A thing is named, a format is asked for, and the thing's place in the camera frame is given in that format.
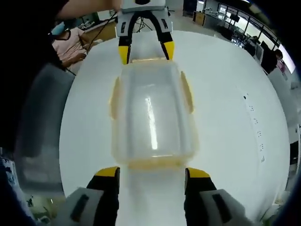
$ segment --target face mask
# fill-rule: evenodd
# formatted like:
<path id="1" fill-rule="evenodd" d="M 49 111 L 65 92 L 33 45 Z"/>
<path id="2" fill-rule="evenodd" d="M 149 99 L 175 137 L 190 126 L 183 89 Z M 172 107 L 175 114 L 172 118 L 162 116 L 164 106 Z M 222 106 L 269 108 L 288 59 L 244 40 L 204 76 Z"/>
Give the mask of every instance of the face mask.
<path id="1" fill-rule="evenodd" d="M 54 29 L 52 29 L 51 33 L 53 35 L 59 35 L 59 34 L 63 33 L 64 30 L 65 30 L 65 24 L 64 24 L 64 22 L 61 22 Z"/>

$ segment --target transparent plastic container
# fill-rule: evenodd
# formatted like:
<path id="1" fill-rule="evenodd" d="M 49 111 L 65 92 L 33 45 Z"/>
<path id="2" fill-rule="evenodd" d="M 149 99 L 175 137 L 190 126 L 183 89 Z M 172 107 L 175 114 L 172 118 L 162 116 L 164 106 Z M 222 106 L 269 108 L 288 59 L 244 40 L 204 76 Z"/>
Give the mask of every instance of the transparent plastic container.
<path id="1" fill-rule="evenodd" d="M 190 89 L 175 62 L 125 65 L 110 104 L 112 154 L 118 163 L 183 165 L 198 149 Z"/>

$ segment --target pink shirt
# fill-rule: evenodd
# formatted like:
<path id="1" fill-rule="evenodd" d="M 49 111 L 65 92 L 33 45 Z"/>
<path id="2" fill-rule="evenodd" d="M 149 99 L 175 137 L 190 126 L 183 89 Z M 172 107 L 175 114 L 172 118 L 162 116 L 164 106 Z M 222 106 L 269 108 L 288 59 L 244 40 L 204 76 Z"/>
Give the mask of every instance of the pink shirt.
<path id="1" fill-rule="evenodd" d="M 76 27 L 70 30 L 70 37 L 68 40 L 55 40 L 52 43 L 53 48 L 62 62 L 75 57 L 79 53 L 87 54 L 79 40 L 79 37 L 83 33 L 83 30 Z"/>

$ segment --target desk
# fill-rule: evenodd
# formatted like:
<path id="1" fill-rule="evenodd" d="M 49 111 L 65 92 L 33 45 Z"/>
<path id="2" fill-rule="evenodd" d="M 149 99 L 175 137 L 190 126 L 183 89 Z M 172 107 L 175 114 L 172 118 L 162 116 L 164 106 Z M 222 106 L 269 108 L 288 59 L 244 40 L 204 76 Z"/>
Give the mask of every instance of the desk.
<path id="1" fill-rule="evenodd" d="M 174 31 L 173 39 L 174 61 L 191 85 L 200 141 L 188 165 L 208 172 L 217 189 L 225 189 L 245 207 L 247 217 L 259 219 L 284 191 L 288 176 L 289 138 L 277 94 L 245 50 L 192 32 Z M 133 34 L 134 58 L 158 55 L 163 52 L 155 32 Z M 86 187 L 99 169 L 116 165 L 108 103 L 121 69 L 118 39 L 112 39 L 90 51 L 74 80 L 60 134 L 66 196 Z M 264 143 L 264 162 L 255 128 Z"/>

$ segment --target white table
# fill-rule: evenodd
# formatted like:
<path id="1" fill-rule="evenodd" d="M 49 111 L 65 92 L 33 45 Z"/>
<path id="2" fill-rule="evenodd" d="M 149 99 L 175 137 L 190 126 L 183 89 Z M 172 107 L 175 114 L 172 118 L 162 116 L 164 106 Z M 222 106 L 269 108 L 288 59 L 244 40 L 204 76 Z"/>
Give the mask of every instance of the white table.
<path id="1" fill-rule="evenodd" d="M 285 189 L 288 176 L 289 138 L 277 94 L 243 49 L 192 32 L 174 31 L 173 39 L 174 61 L 192 89 L 200 140 L 188 165 L 208 172 L 217 189 L 225 189 L 256 220 Z M 122 69 L 117 47 L 118 39 L 94 47 L 70 90 L 60 135 L 66 196 L 86 187 L 99 169 L 117 165 L 108 105 Z M 154 32 L 133 35 L 134 58 L 158 54 L 163 52 Z"/>

